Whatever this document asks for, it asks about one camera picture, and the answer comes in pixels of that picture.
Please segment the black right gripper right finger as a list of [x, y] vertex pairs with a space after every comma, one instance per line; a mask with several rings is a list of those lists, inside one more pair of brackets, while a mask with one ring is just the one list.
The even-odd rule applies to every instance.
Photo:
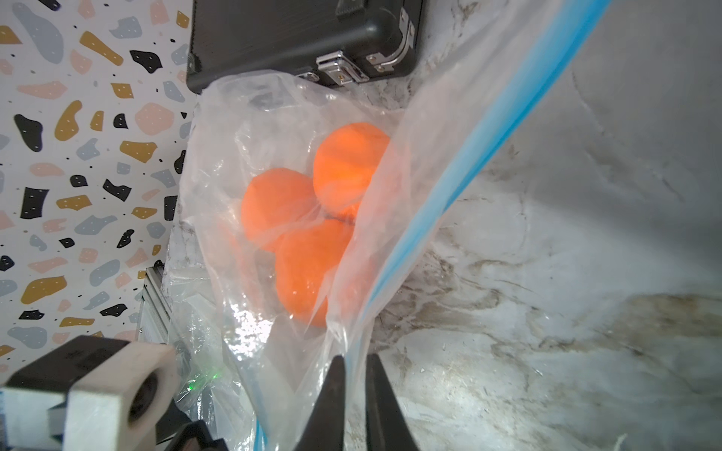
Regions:
[[419, 451], [378, 354], [367, 357], [365, 387], [368, 451]]

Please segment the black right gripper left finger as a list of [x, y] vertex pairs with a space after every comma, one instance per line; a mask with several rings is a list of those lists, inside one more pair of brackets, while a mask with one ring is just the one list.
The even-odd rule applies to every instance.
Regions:
[[308, 424], [295, 451], [344, 449], [346, 367], [344, 358], [333, 358]]

